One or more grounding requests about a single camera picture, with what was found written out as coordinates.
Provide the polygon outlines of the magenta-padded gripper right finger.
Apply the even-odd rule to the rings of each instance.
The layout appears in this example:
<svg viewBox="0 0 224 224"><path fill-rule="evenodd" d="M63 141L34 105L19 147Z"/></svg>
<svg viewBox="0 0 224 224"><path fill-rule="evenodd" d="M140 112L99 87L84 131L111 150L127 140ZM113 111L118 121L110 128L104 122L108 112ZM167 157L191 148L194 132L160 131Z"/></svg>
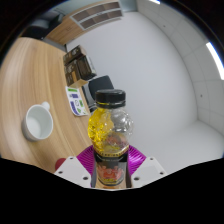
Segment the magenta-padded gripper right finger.
<svg viewBox="0 0 224 224"><path fill-rule="evenodd" d="M167 175L155 157L146 157L130 146L127 159L127 187L140 188Z"/></svg>

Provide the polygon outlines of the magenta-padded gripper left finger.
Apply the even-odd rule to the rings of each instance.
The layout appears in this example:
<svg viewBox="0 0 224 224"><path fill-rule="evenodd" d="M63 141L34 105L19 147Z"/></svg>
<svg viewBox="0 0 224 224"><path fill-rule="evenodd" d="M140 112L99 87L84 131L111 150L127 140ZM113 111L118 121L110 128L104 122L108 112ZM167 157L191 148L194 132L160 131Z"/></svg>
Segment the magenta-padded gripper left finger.
<svg viewBox="0 0 224 224"><path fill-rule="evenodd" d="M55 175L86 188L96 186L96 165L93 146L78 156L60 158L55 163Z"/></svg>

